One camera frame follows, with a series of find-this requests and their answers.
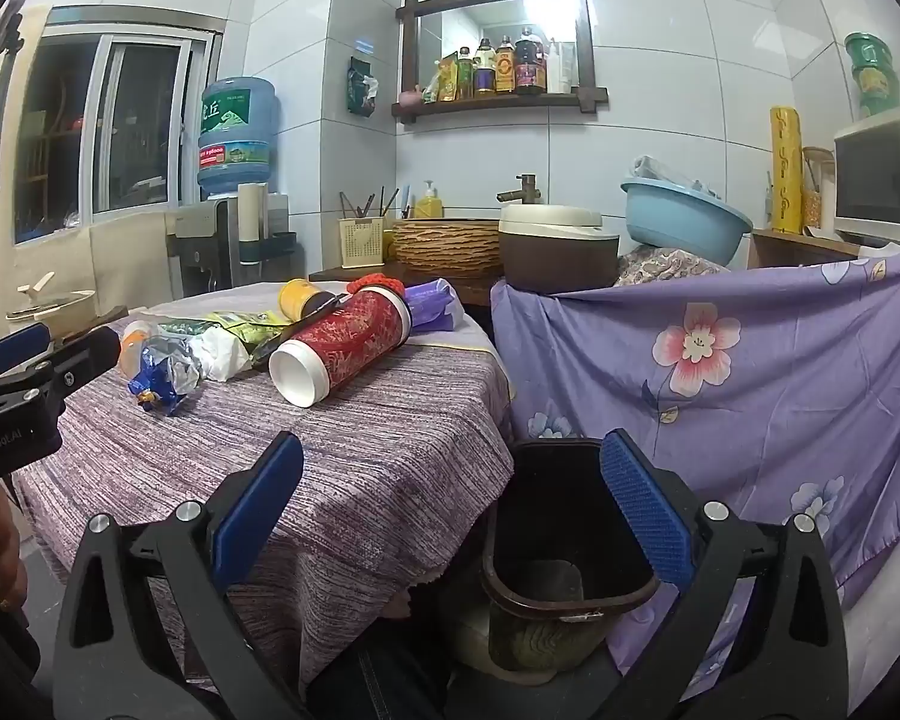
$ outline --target microwave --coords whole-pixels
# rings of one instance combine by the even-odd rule
[[[834,141],[834,229],[900,242],[900,108],[856,122]]]

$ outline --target window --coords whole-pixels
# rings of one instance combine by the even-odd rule
[[[48,26],[20,130],[17,242],[199,201],[199,97],[213,37],[152,25]]]

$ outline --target purple tablecloth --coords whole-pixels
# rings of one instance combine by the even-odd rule
[[[15,474],[47,555],[72,565],[88,517],[130,524],[205,500],[290,430],[303,479],[246,584],[230,598],[265,656],[307,685],[396,592],[441,569],[503,490],[506,378],[482,352],[403,346],[307,410],[265,374],[205,383],[155,418],[115,370],[67,400],[63,449]],[[181,652],[165,587],[161,616]]]
[[[756,269],[559,298],[498,284],[517,437],[626,428],[653,462],[736,514],[816,520],[849,608],[900,538],[900,255]],[[727,656],[749,586],[697,675]],[[614,630],[628,668],[676,593]]]

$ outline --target blue plastic basin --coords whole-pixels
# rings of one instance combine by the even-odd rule
[[[626,232],[641,244],[682,248],[717,265],[728,265],[752,222],[735,208],[702,191],[669,181],[629,178]]]

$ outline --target faucet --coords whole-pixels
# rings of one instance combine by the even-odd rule
[[[523,200],[525,204],[535,203],[540,199],[540,190],[536,187],[536,175],[531,172],[525,172],[519,175],[517,180],[520,181],[519,191],[501,191],[497,194],[497,200],[500,202],[508,202],[510,200]]]

